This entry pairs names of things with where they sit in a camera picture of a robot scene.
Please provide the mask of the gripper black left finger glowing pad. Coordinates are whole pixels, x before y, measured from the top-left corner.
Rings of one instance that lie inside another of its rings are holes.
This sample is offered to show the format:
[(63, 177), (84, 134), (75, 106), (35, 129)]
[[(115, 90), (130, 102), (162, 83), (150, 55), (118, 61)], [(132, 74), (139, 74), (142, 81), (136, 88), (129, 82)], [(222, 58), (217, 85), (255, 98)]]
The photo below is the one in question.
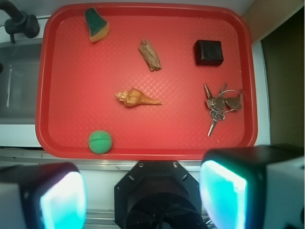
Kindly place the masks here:
[(85, 179), (74, 164), (1, 167), (2, 229), (81, 229), (86, 211)]

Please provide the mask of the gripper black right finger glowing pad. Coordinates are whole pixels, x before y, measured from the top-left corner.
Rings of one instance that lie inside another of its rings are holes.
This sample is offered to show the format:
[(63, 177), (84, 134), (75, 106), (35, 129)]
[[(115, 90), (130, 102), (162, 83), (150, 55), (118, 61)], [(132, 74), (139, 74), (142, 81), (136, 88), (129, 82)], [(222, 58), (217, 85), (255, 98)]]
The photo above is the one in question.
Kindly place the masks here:
[(305, 150), (292, 145), (212, 149), (202, 160), (199, 191), (218, 229), (302, 229)]

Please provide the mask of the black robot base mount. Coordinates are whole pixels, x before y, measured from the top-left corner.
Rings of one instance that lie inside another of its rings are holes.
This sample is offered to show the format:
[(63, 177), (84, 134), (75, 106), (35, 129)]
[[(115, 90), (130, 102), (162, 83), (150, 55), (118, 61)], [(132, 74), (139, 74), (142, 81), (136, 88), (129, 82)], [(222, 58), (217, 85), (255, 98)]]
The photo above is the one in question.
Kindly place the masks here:
[(198, 181), (177, 161), (139, 161), (114, 186), (121, 229), (205, 229)]

